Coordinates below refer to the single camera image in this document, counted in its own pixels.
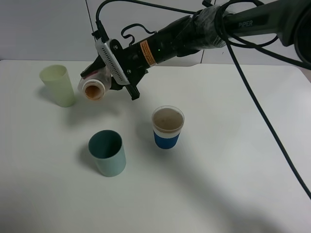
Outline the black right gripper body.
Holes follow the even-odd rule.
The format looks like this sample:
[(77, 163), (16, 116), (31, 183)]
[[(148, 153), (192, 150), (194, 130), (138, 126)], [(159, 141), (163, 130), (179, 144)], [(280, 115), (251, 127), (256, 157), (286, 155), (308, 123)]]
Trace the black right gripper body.
[(128, 91), (138, 90), (136, 86), (147, 69), (177, 55), (176, 36), (177, 33), (156, 33), (126, 48), (116, 39), (111, 41), (110, 48), (130, 82), (125, 86)]

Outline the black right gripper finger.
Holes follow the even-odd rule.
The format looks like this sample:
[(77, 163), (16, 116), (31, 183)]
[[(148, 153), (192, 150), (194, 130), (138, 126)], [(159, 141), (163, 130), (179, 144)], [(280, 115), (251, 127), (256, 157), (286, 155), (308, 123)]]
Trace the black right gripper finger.
[(95, 59), (95, 61), (89, 65), (81, 74), (81, 77), (87, 77), (88, 75), (90, 75), (91, 73), (93, 73), (94, 71), (97, 71), (99, 69), (105, 68), (106, 64), (104, 63), (104, 61), (102, 60), (102, 58), (100, 57), (100, 55), (97, 56), (97, 58)]
[(127, 89), (128, 93), (131, 96), (131, 100), (136, 100), (139, 98), (139, 91), (135, 85), (126, 85), (125, 88)]

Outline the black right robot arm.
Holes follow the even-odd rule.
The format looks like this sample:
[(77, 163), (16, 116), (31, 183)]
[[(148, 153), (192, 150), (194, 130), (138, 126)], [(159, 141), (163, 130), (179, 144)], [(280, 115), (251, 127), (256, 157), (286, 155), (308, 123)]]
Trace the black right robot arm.
[[(137, 84), (152, 66), (174, 57), (184, 57), (201, 50), (235, 46), (255, 49), (286, 63), (310, 69), (311, 67), (311, 3), (308, 0), (277, 0), (268, 4), (256, 0), (254, 8), (232, 14), (223, 5), (202, 2), (204, 9), (185, 11), (184, 17), (160, 31), (148, 32), (148, 37), (123, 48), (109, 38), (100, 19), (93, 32), (98, 57), (87, 67), (85, 78), (101, 68), (113, 76), (113, 90), (126, 88), (133, 100), (139, 98)], [(266, 44), (245, 41), (246, 36), (275, 34), (283, 46), (294, 46), (299, 60), (290, 59), (266, 49)]]

